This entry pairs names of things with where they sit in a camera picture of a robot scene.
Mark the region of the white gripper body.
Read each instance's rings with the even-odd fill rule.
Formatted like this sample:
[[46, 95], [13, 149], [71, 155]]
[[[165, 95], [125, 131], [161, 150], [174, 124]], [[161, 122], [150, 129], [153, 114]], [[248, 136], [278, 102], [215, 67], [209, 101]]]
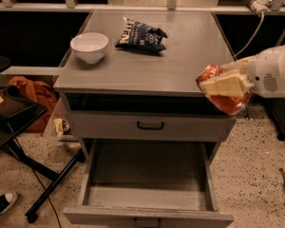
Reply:
[[285, 45], [267, 48], [253, 56], [246, 72], [256, 95], [285, 98]]

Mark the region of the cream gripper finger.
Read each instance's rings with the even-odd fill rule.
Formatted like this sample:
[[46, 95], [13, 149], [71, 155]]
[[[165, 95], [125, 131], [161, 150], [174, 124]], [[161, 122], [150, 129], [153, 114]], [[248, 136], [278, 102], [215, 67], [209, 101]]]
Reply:
[[199, 84], [201, 91], [211, 96], [242, 97], [255, 85], [240, 73], [222, 74]]
[[252, 59], [253, 56], [245, 57], [231, 63], [223, 64], [219, 68], [222, 69], [224, 72], [238, 72], [240, 74], [245, 74], [246, 67]]

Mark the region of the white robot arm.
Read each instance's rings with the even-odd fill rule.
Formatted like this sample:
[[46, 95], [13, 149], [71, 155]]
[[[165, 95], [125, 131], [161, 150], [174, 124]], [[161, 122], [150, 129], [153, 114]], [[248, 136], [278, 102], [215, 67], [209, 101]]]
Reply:
[[285, 45], [219, 67], [222, 73], [199, 84], [207, 95], [242, 97], [253, 92], [262, 98], [285, 98]]

